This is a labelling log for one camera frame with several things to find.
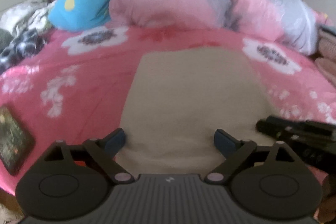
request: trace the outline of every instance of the round black pad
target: round black pad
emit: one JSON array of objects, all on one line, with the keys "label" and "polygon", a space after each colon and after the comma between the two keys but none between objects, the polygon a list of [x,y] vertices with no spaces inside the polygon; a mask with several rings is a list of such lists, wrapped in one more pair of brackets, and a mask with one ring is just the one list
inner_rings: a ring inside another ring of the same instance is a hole
[{"label": "round black pad", "polygon": [[54,221],[73,219],[103,202],[108,183],[101,174],[62,162],[50,162],[43,170],[36,165],[19,181],[16,198],[26,215]]},{"label": "round black pad", "polygon": [[40,190],[47,196],[60,198],[72,194],[79,187],[79,181],[70,175],[52,175],[41,181]]},{"label": "round black pad", "polygon": [[312,174],[293,172],[286,162],[240,172],[232,180],[231,192],[250,213],[279,221],[313,214],[322,195]]},{"label": "round black pad", "polygon": [[270,175],[260,180],[260,188],[275,198],[288,198],[299,190],[299,184],[286,175]]}]

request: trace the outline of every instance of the white flower pattern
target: white flower pattern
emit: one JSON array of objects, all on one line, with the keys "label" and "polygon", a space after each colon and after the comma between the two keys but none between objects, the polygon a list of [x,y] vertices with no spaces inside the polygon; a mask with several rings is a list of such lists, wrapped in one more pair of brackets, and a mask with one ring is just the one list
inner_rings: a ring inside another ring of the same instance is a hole
[{"label": "white flower pattern", "polygon": [[[79,36],[70,37],[62,43],[62,47],[69,47],[68,55],[79,55],[93,51],[98,47],[110,47],[122,44],[127,40],[128,27],[107,29],[104,26],[82,32]],[[106,39],[101,38],[102,33],[109,33]]]},{"label": "white flower pattern", "polygon": [[328,123],[336,124],[336,119],[332,117],[332,108],[325,102],[318,103],[317,105],[319,112],[324,114],[325,121]]},{"label": "white flower pattern", "polygon": [[287,57],[286,53],[272,43],[261,43],[252,39],[244,39],[243,52],[253,60],[265,62],[278,72],[293,75],[302,68]]},{"label": "white flower pattern", "polygon": [[312,98],[312,99],[317,99],[317,93],[316,93],[316,91],[313,91],[313,90],[311,90],[310,92],[309,92],[309,95],[310,95],[310,97]]},{"label": "white flower pattern", "polygon": [[1,75],[1,79],[3,80],[2,84],[2,93],[3,94],[10,94],[10,93],[26,93],[27,91],[30,91],[34,85],[32,84],[29,75],[32,75],[34,73],[39,72],[40,68],[39,66],[23,66],[22,67],[22,74],[25,78],[22,79],[22,77],[15,76],[11,74],[11,71],[7,71]]},{"label": "white flower pattern", "polygon": [[61,70],[61,76],[51,79],[47,83],[47,89],[41,92],[41,99],[44,105],[48,102],[52,103],[47,115],[50,118],[55,118],[61,115],[63,105],[63,95],[59,93],[61,86],[74,86],[76,77],[73,73],[79,68],[79,65],[73,65]]},{"label": "white flower pattern", "polygon": [[276,85],[273,85],[268,91],[268,95],[272,96],[276,100],[282,101],[282,107],[279,112],[281,117],[299,121],[312,120],[314,118],[312,112],[306,112],[305,108],[296,104],[288,103],[291,97],[291,93],[288,90],[282,90]]}]

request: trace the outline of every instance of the pink comforter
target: pink comforter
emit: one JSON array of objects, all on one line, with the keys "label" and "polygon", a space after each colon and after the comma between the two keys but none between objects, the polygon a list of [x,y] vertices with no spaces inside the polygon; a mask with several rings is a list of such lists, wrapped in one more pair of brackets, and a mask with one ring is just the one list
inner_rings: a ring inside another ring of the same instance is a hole
[{"label": "pink comforter", "polygon": [[56,30],[50,41],[37,56],[0,77],[0,104],[8,105],[36,138],[18,176],[10,176],[0,164],[0,186],[11,194],[56,139],[81,143],[119,126],[137,66],[147,52],[197,47],[241,52],[283,117],[336,123],[336,89],[309,59],[275,43],[224,29],[138,27],[98,27],[75,34]]},{"label": "pink comforter", "polygon": [[110,0],[114,21],[181,30],[227,28],[311,55],[326,19],[302,0]]}]

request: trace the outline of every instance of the blue pillow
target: blue pillow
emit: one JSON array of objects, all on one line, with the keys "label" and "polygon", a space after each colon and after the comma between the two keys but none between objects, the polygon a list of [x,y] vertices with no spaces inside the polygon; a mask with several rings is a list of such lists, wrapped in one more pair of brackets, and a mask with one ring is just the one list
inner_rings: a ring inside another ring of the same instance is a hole
[{"label": "blue pillow", "polygon": [[55,27],[77,32],[105,24],[110,0],[58,0],[49,14]]}]

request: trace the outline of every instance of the logo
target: logo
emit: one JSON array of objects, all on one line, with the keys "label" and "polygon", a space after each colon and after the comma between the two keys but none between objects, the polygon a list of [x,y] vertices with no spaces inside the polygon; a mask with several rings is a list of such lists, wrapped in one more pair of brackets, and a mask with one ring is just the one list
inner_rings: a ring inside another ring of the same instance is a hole
[{"label": "logo", "polygon": [[166,181],[169,182],[169,183],[173,182],[174,180],[175,180],[175,179],[172,178],[172,177],[168,177],[168,178],[166,178]]}]

